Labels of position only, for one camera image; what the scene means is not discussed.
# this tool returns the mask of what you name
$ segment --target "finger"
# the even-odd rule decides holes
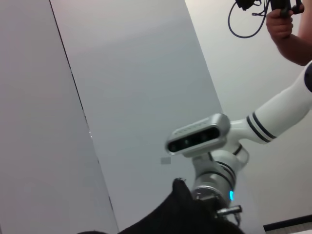
[[[277,33],[276,36],[281,38],[281,39],[284,39],[284,38],[289,37],[290,34],[292,34],[292,33],[291,32],[283,32],[283,33]]]
[[[281,9],[275,9],[268,14],[269,18],[280,18]]]
[[[292,31],[293,29],[293,24],[290,25],[279,25],[279,26],[275,26],[272,28],[272,31],[277,32],[277,33],[281,33],[281,32],[288,32],[288,31]]]
[[[291,24],[293,21],[292,18],[278,18],[278,19],[271,19],[268,20],[269,25],[284,25],[284,24]]]

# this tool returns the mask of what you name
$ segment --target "human hand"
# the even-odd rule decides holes
[[[293,32],[293,11],[289,11],[287,18],[280,16],[281,9],[275,9],[267,15],[267,28],[274,41],[288,38]]]

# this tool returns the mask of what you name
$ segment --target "black cloth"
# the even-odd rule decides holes
[[[176,179],[171,194],[160,206],[120,234],[243,234],[233,223],[215,219],[212,208],[193,200],[184,181]]]

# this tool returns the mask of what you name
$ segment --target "robotic arm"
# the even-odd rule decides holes
[[[229,208],[236,175],[248,163],[249,154],[239,143],[249,139],[266,144],[302,120],[312,108],[312,61],[292,86],[273,97],[247,118],[230,122],[216,114],[172,132],[166,142],[171,155],[183,154],[195,168],[194,199],[213,204],[216,217],[237,215]]]

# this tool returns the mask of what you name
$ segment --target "black cable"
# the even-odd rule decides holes
[[[260,5],[262,4],[262,1],[261,1],[261,0],[257,0],[257,1],[259,2],[259,5],[258,5],[258,4],[255,4],[255,3],[254,3],[254,5],[255,5],[255,6],[260,6]],[[261,25],[260,25],[260,27],[258,28],[258,30],[257,30],[254,34],[252,34],[252,35],[250,35],[250,36],[241,36],[241,35],[236,34],[236,33],[233,31],[233,29],[231,28],[231,23],[230,23],[232,11],[233,11],[235,5],[237,4],[237,3],[235,2],[235,3],[233,4],[231,10],[230,10],[229,17],[228,17],[228,26],[229,26],[230,32],[231,32],[234,36],[236,36],[236,37],[238,37],[238,38],[243,38],[243,39],[252,38],[253,36],[257,35],[258,32],[261,30],[263,24],[264,24],[265,18],[266,18],[266,16],[267,16],[268,8],[269,8],[269,3],[270,3],[270,0],[265,0],[265,1],[263,2],[263,8],[264,8],[264,9],[263,9],[262,12],[260,12],[260,13],[252,13],[252,16],[262,16],[262,17],[263,17],[263,20],[262,20]]]

